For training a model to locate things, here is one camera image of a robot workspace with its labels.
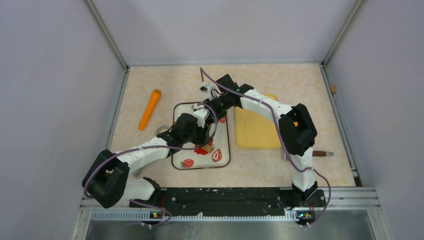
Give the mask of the red dough disc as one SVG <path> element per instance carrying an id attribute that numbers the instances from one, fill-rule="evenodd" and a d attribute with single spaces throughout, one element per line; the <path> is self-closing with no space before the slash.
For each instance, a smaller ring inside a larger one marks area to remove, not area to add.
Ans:
<path id="1" fill-rule="evenodd" d="M 198 155 L 207 155 L 207 154 L 210 153 L 211 148 L 212 147 L 209 144 L 206 144 L 206 145 L 204 145 L 202 147 L 200 147 L 199 145 L 196 145 L 195 146 L 195 149 L 194 149 L 194 153 L 196 153 Z"/>

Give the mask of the wooden double-ended rolling pin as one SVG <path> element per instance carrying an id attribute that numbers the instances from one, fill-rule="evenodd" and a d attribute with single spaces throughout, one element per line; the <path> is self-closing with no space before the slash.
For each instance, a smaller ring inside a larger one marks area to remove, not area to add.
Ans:
<path id="1" fill-rule="evenodd" d="M 210 154 L 214 151 L 214 148 L 213 144 L 206 144 L 200 148 L 200 153 L 203 155 Z"/>

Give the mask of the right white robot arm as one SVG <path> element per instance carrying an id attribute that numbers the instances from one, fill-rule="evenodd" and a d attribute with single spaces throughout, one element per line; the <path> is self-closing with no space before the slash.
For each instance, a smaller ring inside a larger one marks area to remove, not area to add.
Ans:
<path id="1" fill-rule="evenodd" d="M 294 168 L 293 200 L 307 206 L 314 198 L 318 183 L 314 177 L 313 151 L 317 129 L 307 107 L 288 105 L 273 100 L 252 86 L 237 85 L 229 74 L 215 81 L 220 94 L 204 103 L 222 117 L 232 107 L 254 112 L 270 120 L 276 129 L 285 157 Z"/>

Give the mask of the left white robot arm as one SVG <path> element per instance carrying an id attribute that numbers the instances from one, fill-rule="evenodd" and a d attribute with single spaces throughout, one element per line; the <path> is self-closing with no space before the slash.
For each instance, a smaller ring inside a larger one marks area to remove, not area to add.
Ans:
<path id="1" fill-rule="evenodd" d="M 185 150 L 187 143 L 207 145 L 213 137 L 211 125 L 217 124 L 218 118 L 211 110 L 182 113 L 170 128 L 141 145 L 117 153 L 101 151 L 82 181 L 84 196 L 95 199 L 105 209 L 114 206 L 124 195 L 131 173 Z"/>

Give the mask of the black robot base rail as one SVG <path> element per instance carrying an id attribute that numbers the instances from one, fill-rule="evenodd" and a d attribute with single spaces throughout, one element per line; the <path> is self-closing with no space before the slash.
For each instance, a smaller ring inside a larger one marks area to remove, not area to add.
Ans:
<path id="1" fill-rule="evenodd" d="M 288 211 L 316 210 L 326 205 L 323 190 L 304 199 L 287 187 L 162 188 L 149 200 L 133 197 L 129 206 L 142 204 L 168 210 L 174 218 L 202 214 L 205 217 L 283 216 Z"/>

